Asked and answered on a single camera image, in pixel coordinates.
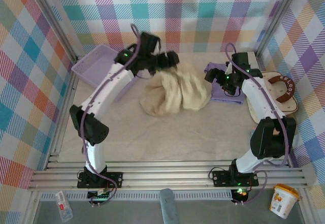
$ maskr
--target purple cloth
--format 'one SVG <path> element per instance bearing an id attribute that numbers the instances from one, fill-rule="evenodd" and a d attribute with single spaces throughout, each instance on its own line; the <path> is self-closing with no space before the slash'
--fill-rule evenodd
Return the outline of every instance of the purple cloth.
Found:
<path id="1" fill-rule="evenodd" d="M 225 71 L 227 69 L 227 66 L 225 64 L 216 64 L 216 63 L 209 63 L 207 67 L 204 69 L 204 72 L 207 73 L 210 69 L 218 68 L 220 70 Z M 211 100 L 213 101 L 222 101 L 227 103 L 235 103 L 235 104 L 243 104 L 245 95 L 244 93 L 241 93 L 240 96 L 237 96 L 239 94 L 239 90 L 237 89 L 235 97 L 231 97 L 230 95 L 227 96 L 225 94 L 224 90 L 221 88 L 221 86 L 216 83 L 216 80 L 212 83 L 212 92 L 211 92 Z"/>

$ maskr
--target purple plastic basket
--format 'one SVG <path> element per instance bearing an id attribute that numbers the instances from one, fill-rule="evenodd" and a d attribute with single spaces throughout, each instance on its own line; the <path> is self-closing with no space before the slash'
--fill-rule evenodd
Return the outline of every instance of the purple plastic basket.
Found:
<path id="1" fill-rule="evenodd" d="M 108 74 L 112 64 L 114 64 L 114 59 L 117 54 L 118 52 L 116 50 L 106 45 L 98 45 L 72 66 L 71 69 L 82 81 L 97 88 Z M 138 77 L 135 77 L 128 83 L 115 100 L 119 100 L 137 80 Z"/>

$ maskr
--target floor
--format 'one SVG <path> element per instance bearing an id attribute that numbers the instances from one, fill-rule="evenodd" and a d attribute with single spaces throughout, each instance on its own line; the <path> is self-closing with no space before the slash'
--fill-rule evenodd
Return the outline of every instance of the floor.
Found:
<path id="1" fill-rule="evenodd" d="M 209 62 L 225 63 L 224 53 L 180 53 L 180 62 L 192 62 L 202 71 Z M 249 53 L 257 68 L 254 53 Z M 166 117 L 152 117 L 140 107 L 138 97 L 148 83 L 139 79 L 106 113 L 110 133 L 105 144 L 107 161 L 208 161 L 234 159 L 249 149 L 256 123 L 248 106 L 210 103 L 200 111 L 181 111 Z M 80 105 L 94 88 L 79 80 L 74 104 Z M 69 119 L 59 154 L 60 162 L 83 162 L 81 140 Z"/>
<path id="2" fill-rule="evenodd" d="M 235 206 L 231 201 L 177 201 L 180 224 L 304 224 L 300 206 L 296 203 L 287 219 L 269 210 L 272 189 L 266 189 L 255 201 Z M 70 201 L 74 217 L 66 222 L 75 223 L 123 223 L 163 224 L 159 201 L 112 201 L 101 208 L 92 208 L 87 201 Z M 61 223 L 55 201 L 40 202 L 34 224 Z"/>

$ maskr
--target checkered backdrop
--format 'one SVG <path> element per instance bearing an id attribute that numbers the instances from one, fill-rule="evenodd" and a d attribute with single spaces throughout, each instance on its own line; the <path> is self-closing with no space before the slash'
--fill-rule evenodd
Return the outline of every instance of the checkered backdrop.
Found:
<path id="1" fill-rule="evenodd" d="M 41 170 L 72 63 L 35 0 L 0 0 L 0 223 Z"/>
<path id="2" fill-rule="evenodd" d="M 294 155 L 314 185 L 312 198 L 325 223 L 325 0 L 293 0 L 263 54 L 263 65 L 296 83 Z"/>
<path id="3" fill-rule="evenodd" d="M 98 44 L 120 50 L 134 43 L 130 23 L 176 52 L 223 51 L 227 42 L 252 51 L 281 1 L 48 0 L 77 53 Z"/>

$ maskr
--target white tabletop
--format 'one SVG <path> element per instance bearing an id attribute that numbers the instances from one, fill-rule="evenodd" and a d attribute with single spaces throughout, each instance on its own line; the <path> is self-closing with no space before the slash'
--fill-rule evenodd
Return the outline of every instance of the white tabletop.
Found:
<path id="1" fill-rule="evenodd" d="M 224 53 L 180 53 L 180 62 L 192 62 L 202 71 L 209 62 L 225 63 Z M 252 68 L 258 68 L 253 52 Z M 148 80 L 140 79 L 107 110 L 103 123 L 110 129 L 105 139 L 106 161 L 208 161 L 230 160 L 249 149 L 251 131 L 256 123 L 243 105 L 210 101 L 200 111 L 182 110 L 176 115 L 153 117 L 146 114 L 139 95 Z M 79 106 L 94 88 L 78 82 L 74 104 Z M 60 162 L 83 162 L 81 139 L 71 119 L 64 135 Z"/>

